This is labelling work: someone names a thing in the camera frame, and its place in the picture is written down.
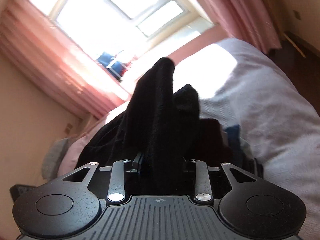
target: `wooden floor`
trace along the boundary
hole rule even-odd
[[[301,54],[287,41],[283,48],[269,55],[269,58],[288,76],[300,95],[308,100],[320,115],[320,58],[298,44],[306,54]]]

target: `white blanket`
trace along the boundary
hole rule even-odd
[[[186,83],[199,93],[202,118],[241,126],[264,179],[305,203],[299,235],[320,239],[320,118],[288,77],[250,44],[226,39],[177,65],[174,90]]]

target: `baseboard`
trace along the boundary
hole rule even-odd
[[[318,50],[316,47],[305,41],[304,39],[300,38],[299,36],[291,33],[291,32],[285,32],[285,34],[288,35],[290,39],[292,39],[294,42],[300,43],[302,46],[304,46],[306,49],[310,50],[313,54],[318,56],[320,58],[320,50]]]

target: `metal bolt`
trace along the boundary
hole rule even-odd
[[[120,193],[113,193],[113,194],[110,194],[108,196],[108,199],[110,201],[114,201],[114,202],[118,202],[118,201],[121,201],[124,199],[124,195],[120,194]]]
[[[209,201],[212,199],[212,196],[207,193],[200,193],[196,195],[196,199],[199,201]]]

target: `curtain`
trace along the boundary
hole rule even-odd
[[[0,51],[36,86],[76,116],[100,119],[130,99],[107,70],[27,0],[1,14]]]
[[[228,36],[246,41],[264,53],[281,48],[279,37],[262,0],[197,0]]]

